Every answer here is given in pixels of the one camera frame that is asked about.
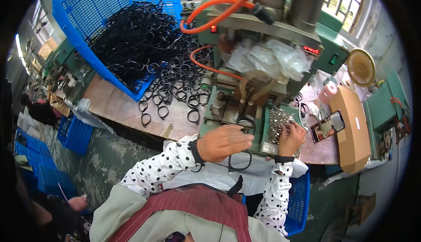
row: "hair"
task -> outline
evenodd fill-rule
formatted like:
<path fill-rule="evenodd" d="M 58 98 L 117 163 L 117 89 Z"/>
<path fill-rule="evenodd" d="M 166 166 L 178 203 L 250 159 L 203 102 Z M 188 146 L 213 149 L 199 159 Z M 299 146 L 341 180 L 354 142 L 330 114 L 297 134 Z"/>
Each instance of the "hair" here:
<path fill-rule="evenodd" d="M 26 94 L 26 93 L 21 94 L 21 103 L 24 106 L 31 106 L 32 105 L 32 101 L 29 99 L 28 94 Z"/>

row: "green switch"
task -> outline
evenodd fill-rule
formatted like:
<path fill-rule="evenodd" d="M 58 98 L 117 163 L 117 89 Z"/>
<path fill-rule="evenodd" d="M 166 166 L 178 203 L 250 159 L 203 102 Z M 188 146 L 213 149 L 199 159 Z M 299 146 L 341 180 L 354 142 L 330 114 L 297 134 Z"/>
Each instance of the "green switch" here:
<path fill-rule="evenodd" d="M 329 60 L 329 64 L 330 64 L 330 65 L 334 65 L 334 64 L 336 64 L 336 60 L 338 59 L 338 57 L 339 57 L 339 55 L 338 55 L 338 54 L 334 54 L 334 55 L 332 56 L 332 58 Z"/>

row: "pink bottle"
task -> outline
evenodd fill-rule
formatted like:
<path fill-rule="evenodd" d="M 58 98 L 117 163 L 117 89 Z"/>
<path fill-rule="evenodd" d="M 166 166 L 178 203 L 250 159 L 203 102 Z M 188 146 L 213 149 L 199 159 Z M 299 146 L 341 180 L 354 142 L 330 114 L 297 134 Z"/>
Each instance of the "pink bottle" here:
<path fill-rule="evenodd" d="M 332 81 L 329 81 L 323 89 L 320 91 L 319 100 L 323 104 L 329 104 L 330 100 L 333 99 L 335 94 L 338 92 L 338 87 Z"/>

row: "fan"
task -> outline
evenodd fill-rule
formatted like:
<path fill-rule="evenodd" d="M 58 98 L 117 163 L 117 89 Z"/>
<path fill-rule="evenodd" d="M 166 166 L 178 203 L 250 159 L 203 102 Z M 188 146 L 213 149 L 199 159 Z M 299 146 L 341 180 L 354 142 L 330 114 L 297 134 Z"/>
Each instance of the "fan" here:
<path fill-rule="evenodd" d="M 374 61 L 365 50 L 356 48 L 351 51 L 345 62 L 351 80 L 360 87 L 368 87 L 376 76 Z"/>

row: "concrete floor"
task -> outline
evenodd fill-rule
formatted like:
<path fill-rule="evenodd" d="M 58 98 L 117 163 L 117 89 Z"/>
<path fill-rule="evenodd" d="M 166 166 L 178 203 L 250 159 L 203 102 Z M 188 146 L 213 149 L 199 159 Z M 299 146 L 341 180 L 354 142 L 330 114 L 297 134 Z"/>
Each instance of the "concrete floor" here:
<path fill-rule="evenodd" d="M 107 130 L 94 128 L 86 155 L 81 156 L 64 148 L 51 126 L 42 125 L 41 131 L 57 168 L 70 175 L 78 194 L 87 194 L 88 210 L 104 203 L 113 185 L 121 181 L 136 162 L 159 153 Z"/>
<path fill-rule="evenodd" d="M 137 141 L 140 144 L 136 144 L 106 130 L 95 128 L 86 155 L 80 156 L 61 146 L 56 138 L 57 131 L 51 126 L 41 126 L 41 131 L 57 168 L 71 176 L 79 194 L 87 194 L 89 210 L 96 209 L 107 199 L 112 186 L 121 180 L 133 164 L 162 150 L 157 144 L 154 149 L 146 148 L 144 141 Z M 322 182 L 326 179 L 324 167 L 313 165 L 310 174 L 310 203 L 306 228 L 303 232 L 289 237 L 292 242 L 319 241 L 326 228 L 335 219 L 345 215 L 344 209 L 338 208 L 337 204 L 351 203 L 357 193 L 358 176 L 341 179 L 323 187 Z"/>

